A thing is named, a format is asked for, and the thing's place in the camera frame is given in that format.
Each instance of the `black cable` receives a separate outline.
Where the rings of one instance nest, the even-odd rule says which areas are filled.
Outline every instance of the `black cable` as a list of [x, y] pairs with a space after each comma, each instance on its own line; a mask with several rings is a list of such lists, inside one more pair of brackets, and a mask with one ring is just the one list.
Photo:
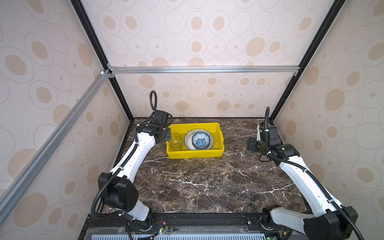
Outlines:
[[[135, 146], [133, 147], [132, 151], [129, 153], [129, 155], [127, 156], [127, 158], [124, 160], [124, 162], [122, 162], [121, 164], [121, 167], [124, 167], [128, 160], [132, 157], [132, 155], [135, 153], [137, 147], [138, 147], [138, 140], [137, 140], [137, 134], [135, 134], [135, 141], [136, 141], [136, 144]], [[93, 203], [92, 203], [92, 208], [91, 208], [91, 216], [93, 219], [97, 219], [97, 220], [101, 220], [101, 219], [105, 219], [107, 217], [111, 217], [111, 216], [115, 216], [117, 214], [123, 214], [124, 211], [120, 210], [120, 211], [116, 211], [116, 212], [113, 212], [113, 213], [110, 213], [110, 214], [107, 214], [107, 215], [98, 215], [96, 213], [96, 207], [97, 207], [97, 202], [99, 201], [100, 197], [101, 197], [101, 194], [102, 192], [105, 190], [105, 188], [107, 186], [109, 186], [109, 184], [113, 181], [113, 179], [121, 172], [121, 168], [118, 168], [113, 174], [112, 176], [110, 176], [108, 178], [108, 180], [105, 182], [105, 184], [102, 186], [102, 188], [100, 189], [100, 191], [98, 192], [98, 194], [96, 195], [95, 199], [93, 200]]]
[[280, 240], [287, 240], [292, 235], [293, 231], [293, 229], [287, 228], [286, 234]]
[[257, 213], [256, 208], [252, 203], [249, 203], [249, 207], [251, 208], [253, 213]]
[[265, 152], [269, 152], [269, 141], [268, 141], [268, 118], [269, 118], [269, 106], [265, 109], [265, 116], [264, 116], [264, 135], [265, 135]]
[[[153, 105], [153, 102], [152, 102], [152, 94], [155, 94], [155, 105]], [[155, 90], [152, 90], [151, 93], [149, 94], [149, 103], [151, 104], [151, 108], [152, 108], [152, 113], [151, 115], [145, 119], [141, 124], [145, 123], [145, 122], [148, 122], [152, 117], [153, 115], [155, 115], [155, 110], [157, 108], [157, 93]]]
[[128, 224], [127, 219], [125, 219], [125, 227], [127, 228], [129, 240], [133, 240], [132, 235], [131, 235], [131, 231], [129, 230], [129, 224]]
[[[155, 95], [155, 104], [153, 104], [153, 101], [152, 101], [152, 96]], [[152, 114], [149, 116], [149, 118], [147, 118], [144, 122], [147, 122], [149, 121], [154, 113], [155, 113], [155, 110], [157, 108], [157, 94], [156, 94], [156, 91], [152, 90], [150, 95], [149, 95], [149, 102], [151, 104], [151, 108], [152, 108]], [[167, 125], [167, 127], [169, 127], [169, 125], [172, 124], [173, 122], [173, 116], [171, 114], [169, 114], [171, 116], [171, 122]], [[135, 146], [133, 147], [132, 151], [129, 153], [129, 155], [127, 156], [127, 158], [124, 160], [124, 162], [121, 163], [121, 167], [124, 168], [124, 166], [127, 164], [127, 162], [129, 161], [129, 159], [133, 156], [133, 154], [135, 153], [137, 147], [138, 147], [138, 138], [137, 138], [137, 127], [134, 128], [133, 130], [133, 133], [134, 133], [134, 136], [135, 136]], [[98, 215], [96, 213], [96, 208], [97, 208], [97, 202], [99, 201], [100, 197], [101, 197], [101, 193], [105, 190], [105, 188], [107, 188], [107, 186], [113, 181], [113, 179], [121, 172], [121, 168], [118, 168], [109, 178], [108, 180], [105, 182], [105, 184], [102, 186], [102, 188], [100, 189], [100, 191], [98, 192], [98, 194], [96, 195], [95, 199], [93, 200], [93, 203], [92, 203], [92, 207], [91, 207], [91, 216], [93, 219], [97, 219], [97, 220], [101, 220], [101, 219], [105, 219], [105, 218], [108, 218], [108, 217], [112, 217], [112, 216], [115, 216], [115, 215], [119, 215], [119, 214], [123, 214], [124, 211], [122, 210], [119, 210], [119, 211], [115, 211], [113, 213], [110, 213], [110, 214], [103, 214], [103, 215]]]
[[[265, 118], [264, 118], [264, 129], [266, 129], [266, 126], [268, 124], [268, 114], [269, 114], [269, 107], [266, 108], [266, 111], [265, 111]], [[324, 196], [329, 200], [331, 201], [330, 203], [336, 208], [336, 210], [344, 217], [344, 219], [351, 225], [353, 231], [356, 233], [356, 236], [358, 237], [359, 240], [364, 240], [364, 237], [362, 236], [360, 230], [357, 228], [357, 226], [355, 225], [355, 223], [352, 221], [352, 219], [342, 210], [342, 208], [332, 199], [331, 195], [328, 193], [328, 191], [325, 189], [325, 187], [321, 184], [321, 182], [315, 177], [315, 175], [313, 175], [313, 173], [311, 171], [309, 171], [306, 167], [303, 167], [301, 166], [300, 164], [297, 164], [295, 162], [291, 162], [291, 161], [288, 161], [288, 160], [285, 160], [285, 159], [281, 159], [281, 158], [278, 158], [278, 157], [275, 157], [273, 156], [273, 154], [269, 151], [269, 139], [268, 139], [268, 135], [267, 135], [267, 132], [265, 132], [265, 152], [267, 153], [267, 156], [272, 158], [273, 160], [275, 161], [278, 161], [278, 162], [283, 162], [283, 163], [287, 163], [287, 164], [290, 164], [290, 165], [293, 165], [295, 167], [298, 167], [300, 168], [301, 170], [303, 170], [304, 172], [306, 172], [312, 179], [313, 181], [316, 183], [316, 185], [320, 188], [320, 190], [323, 192]]]

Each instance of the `polka dot wallpaper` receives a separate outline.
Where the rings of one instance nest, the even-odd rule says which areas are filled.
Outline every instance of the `polka dot wallpaper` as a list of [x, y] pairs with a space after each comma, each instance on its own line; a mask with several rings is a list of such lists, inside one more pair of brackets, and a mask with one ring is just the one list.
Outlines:
[[271, 113], [292, 73], [117, 74], [134, 117], [152, 113], [149, 94], [158, 94], [157, 109], [175, 117], [263, 117]]
[[333, 0], [83, 0], [114, 66], [295, 65]]
[[[0, 1], [0, 196], [100, 73], [66, 0]], [[127, 117], [104, 83], [0, 228], [0, 239], [77, 239]]]
[[[0, 227], [0, 240], [77, 240], [99, 189], [97, 179], [111, 169], [127, 126], [107, 81]], [[14, 155], [2, 176], [17, 175], [21, 157], [35, 152]]]
[[383, 0], [349, 1], [275, 120], [370, 240], [384, 234], [383, 33]]
[[0, 195], [100, 72], [65, 0], [0, 3]]

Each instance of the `brown marble surface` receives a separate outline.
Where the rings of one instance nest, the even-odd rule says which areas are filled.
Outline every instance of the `brown marble surface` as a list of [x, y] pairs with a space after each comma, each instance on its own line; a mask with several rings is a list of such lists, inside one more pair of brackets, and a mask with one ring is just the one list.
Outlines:
[[[134, 126], [143, 121], [136, 120]], [[156, 144], [138, 170], [134, 185], [139, 199], [155, 213], [257, 212], [273, 204], [304, 212], [306, 207], [292, 180], [273, 162], [258, 161], [245, 150], [261, 119], [175, 119], [174, 124], [218, 122], [224, 136], [222, 157], [169, 159], [166, 143]], [[134, 140], [130, 133], [124, 153]], [[104, 206], [102, 212], [112, 212]]]

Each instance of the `clear drinking glass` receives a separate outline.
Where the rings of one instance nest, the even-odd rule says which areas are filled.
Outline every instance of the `clear drinking glass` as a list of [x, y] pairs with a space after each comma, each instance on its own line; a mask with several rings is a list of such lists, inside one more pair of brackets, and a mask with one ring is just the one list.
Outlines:
[[177, 132], [171, 133], [171, 140], [168, 141], [169, 146], [176, 151], [179, 151], [183, 147], [183, 141], [181, 139], [180, 134]]

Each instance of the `yellow bin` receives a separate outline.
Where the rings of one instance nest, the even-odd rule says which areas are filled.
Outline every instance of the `yellow bin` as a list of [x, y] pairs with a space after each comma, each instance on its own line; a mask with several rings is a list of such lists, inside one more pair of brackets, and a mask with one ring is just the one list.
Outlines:
[[[200, 157], [221, 157], [224, 152], [224, 137], [220, 130], [218, 122], [210, 123], [188, 123], [188, 124], [172, 124], [169, 126], [171, 132], [177, 132], [183, 140], [183, 148], [179, 151], [173, 150], [167, 142], [167, 154], [170, 159], [180, 158], [200, 158]], [[204, 129], [210, 132], [214, 138], [214, 147], [211, 150], [190, 151], [185, 146], [184, 138], [189, 131], [194, 129]]]

